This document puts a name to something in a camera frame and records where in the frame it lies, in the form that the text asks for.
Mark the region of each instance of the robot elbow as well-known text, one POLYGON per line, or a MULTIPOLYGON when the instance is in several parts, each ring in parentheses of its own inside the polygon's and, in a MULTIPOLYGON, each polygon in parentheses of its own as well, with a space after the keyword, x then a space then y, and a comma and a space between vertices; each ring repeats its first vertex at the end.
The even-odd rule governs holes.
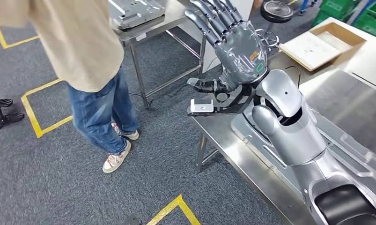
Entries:
POLYGON ((266 135, 270 135, 280 124, 272 110, 264 105, 256 105, 252 109, 252 117, 258 128, 266 135))

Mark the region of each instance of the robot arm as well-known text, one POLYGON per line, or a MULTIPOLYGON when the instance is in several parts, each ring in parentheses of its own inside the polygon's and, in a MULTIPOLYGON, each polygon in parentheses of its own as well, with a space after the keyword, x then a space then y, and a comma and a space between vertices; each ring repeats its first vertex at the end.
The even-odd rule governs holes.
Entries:
POLYGON ((214 27, 215 32, 196 14, 186 10, 185 15, 202 31, 225 67, 224 73, 213 81, 191 78, 188 84, 198 92, 227 93, 239 85, 253 83, 267 72, 266 53, 251 22, 243 21, 230 1, 191 0, 214 27))
POLYGON ((266 66, 266 54, 249 21, 243 21, 229 0, 191 2, 201 10, 216 34, 192 11, 186 11, 203 32, 225 67, 213 81, 191 78, 198 92, 240 94, 225 108, 194 105, 190 116, 242 113, 253 101, 252 116, 282 161, 292 168, 304 203, 319 225, 376 225, 376 195, 356 181, 327 149, 316 127, 316 118, 305 98, 283 70, 266 66))

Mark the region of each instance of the blue jeans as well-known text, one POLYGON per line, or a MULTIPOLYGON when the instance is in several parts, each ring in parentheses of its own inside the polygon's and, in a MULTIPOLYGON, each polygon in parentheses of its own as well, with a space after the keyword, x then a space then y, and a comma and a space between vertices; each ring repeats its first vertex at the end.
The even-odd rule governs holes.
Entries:
POLYGON ((113 118, 124 135, 138 127, 122 69, 99 92, 79 91, 68 85, 74 125, 92 144, 110 154, 125 150, 126 139, 111 127, 113 118))

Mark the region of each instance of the black cushion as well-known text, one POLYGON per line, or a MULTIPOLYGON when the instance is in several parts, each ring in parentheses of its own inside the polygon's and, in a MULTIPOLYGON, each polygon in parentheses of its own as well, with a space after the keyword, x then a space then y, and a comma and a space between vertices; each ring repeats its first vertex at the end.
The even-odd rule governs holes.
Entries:
POLYGON ((329 225, 376 225, 376 209, 353 185, 319 195, 315 204, 329 225))
POLYGON ((271 23, 286 23, 293 15, 290 6, 281 1, 268 1, 261 6, 261 16, 271 23))

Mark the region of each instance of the round stool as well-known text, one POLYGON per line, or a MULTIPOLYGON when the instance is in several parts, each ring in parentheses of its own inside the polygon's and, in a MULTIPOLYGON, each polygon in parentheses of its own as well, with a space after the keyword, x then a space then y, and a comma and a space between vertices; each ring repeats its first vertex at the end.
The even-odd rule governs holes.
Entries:
POLYGON ((268 48, 270 53, 271 48, 279 44, 279 37, 272 32, 275 23, 287 23, 294 15, 293 10, 286 3, 281 1, 268 1, 261 6, 261 16, 269 21, 268 29, 255 30, 257 35, 261 38, 262 45, 268 48))

